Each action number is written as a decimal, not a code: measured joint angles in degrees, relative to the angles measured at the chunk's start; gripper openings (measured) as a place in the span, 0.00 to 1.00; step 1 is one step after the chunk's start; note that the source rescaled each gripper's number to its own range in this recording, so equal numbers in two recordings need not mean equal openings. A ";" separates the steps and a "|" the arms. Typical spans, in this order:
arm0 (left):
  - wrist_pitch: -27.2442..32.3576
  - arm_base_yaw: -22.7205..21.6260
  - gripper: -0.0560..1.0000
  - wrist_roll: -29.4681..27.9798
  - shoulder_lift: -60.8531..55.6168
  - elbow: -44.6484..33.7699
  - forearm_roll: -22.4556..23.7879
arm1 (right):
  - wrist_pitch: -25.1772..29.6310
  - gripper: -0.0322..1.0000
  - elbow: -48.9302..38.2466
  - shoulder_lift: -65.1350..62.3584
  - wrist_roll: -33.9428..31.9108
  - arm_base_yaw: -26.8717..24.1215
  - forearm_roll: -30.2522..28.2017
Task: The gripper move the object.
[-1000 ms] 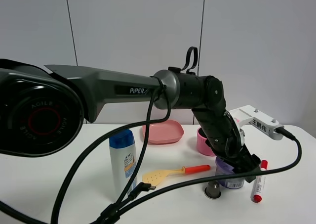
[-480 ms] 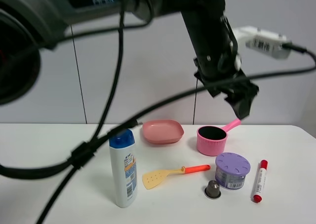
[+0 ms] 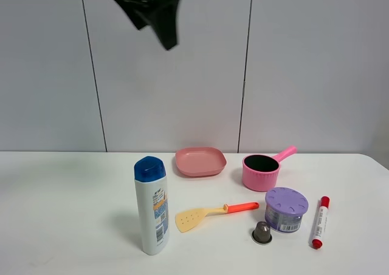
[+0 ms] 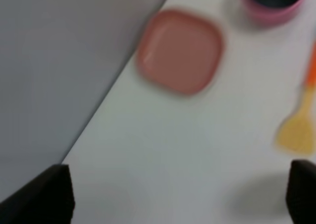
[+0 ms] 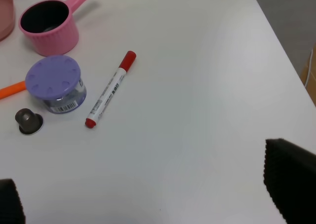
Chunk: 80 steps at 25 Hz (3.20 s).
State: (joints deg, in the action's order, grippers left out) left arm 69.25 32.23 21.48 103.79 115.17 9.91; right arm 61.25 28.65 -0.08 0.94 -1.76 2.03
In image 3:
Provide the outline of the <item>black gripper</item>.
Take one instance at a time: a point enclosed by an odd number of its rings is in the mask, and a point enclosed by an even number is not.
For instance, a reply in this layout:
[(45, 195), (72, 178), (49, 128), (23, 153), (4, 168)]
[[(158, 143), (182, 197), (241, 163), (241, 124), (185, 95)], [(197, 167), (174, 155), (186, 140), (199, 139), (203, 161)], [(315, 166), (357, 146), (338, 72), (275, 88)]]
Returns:
[(179, 0), (119, 0), (119, 6), (137, 30), (150, 26), (165, 50), (171, 50), (178, 44)]

